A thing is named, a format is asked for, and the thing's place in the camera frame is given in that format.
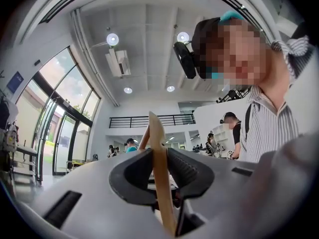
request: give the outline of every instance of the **striped shirt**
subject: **striped shirt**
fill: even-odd
[[[313,53],[308,37],[290,39],[287,44],[276,40],[271,48],[282,51],[289,70],[291,86]],[[299,131],[288,105],[284,103],[280,110],[276,111],[273,103],[257,85],[252,86],[248,102],[251,103],[249,131],[246,137],[245,123],[242,123],[239,160],[257,163],[263,153],[277,150],[286,142],[298,137]]]

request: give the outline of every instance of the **collar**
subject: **collar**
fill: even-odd
[[[289,63],[289,55],[294,57],[301,57],[306,54],[309,48],[309,38],[308,36],[304,36],[299,39],[290,39],[287,43],[284,43],[281,40],[275,40],[271,44],[271,49],[275,51],[282,51],[285,62],[287,64],[287,68],[290,74],[290,86],[296,80],[296,73],[294,68]],[[262,90],[257,86],[253,85],[250,90],[250,95],[248,97],[249,103],[253,101],[259,101],[262,99]]]

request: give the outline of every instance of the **recessed light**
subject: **recessed light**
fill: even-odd
[[[189,35],[186,32],[181,32],[177,35],[177,40],[179,42],[187,42],[189,41]]]
[[[127,94],[130,94],[130,93],[133,92],[133,90],[131,88],[129,88],[129,87],[126,87],[126,88],[124,88],[124,92],[127,93]]]
[[[167,91],[168,92],[173,92],[175,90],[175,87],[174,86],[168,86],[167,87]]]
[[[119,37],[115,33],[111,33],[106,37],[106,42],[111,46],[115,46],[119,43]]]

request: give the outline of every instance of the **air conditioner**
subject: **air conditioner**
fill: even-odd
[[[114,49],[109,49],[109,54],[105,54],[105,56],[114,77],[131,75],[126,50],[115,51]]]

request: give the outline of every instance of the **glass window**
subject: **glass window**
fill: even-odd
[[[91,88],[77,67],[63,79],[56,89],[57,93],[77,111],[81,111]]]
[[[55,88],[56,84],[62,77],[74,66],[74,61],[68,49],[62,50],[40,70],[40,73],[51,87]]]
[[[99,100],[98,96],[92,91],[82,113],[89,120],[93,120],[93,113],[94,113],[95,106],[98,103],[98,100]]]
[[[89,126],[80,123],[75,135],[72,161],[83,163],[85,161],[86,146],[89,137]]]
[[[32,146],[34,130],[48,96],[31,80],[25,87],[16,105],[19,113],[16,125],[19,127],[19,143]]]

